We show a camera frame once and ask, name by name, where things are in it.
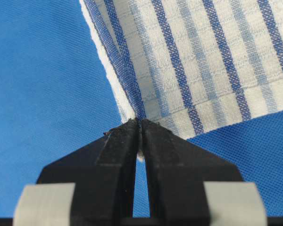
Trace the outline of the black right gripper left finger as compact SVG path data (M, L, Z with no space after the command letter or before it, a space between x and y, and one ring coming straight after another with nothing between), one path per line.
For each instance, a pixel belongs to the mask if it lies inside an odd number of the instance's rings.
M132 215L137 120L45 166L17 203L15 226L116 226Z

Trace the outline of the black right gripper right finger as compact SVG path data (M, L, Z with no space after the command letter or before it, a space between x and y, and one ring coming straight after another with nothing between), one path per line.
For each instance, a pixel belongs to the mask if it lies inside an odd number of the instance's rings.
M236 165L142 121L150 214L166 226L265 226L255 183Z

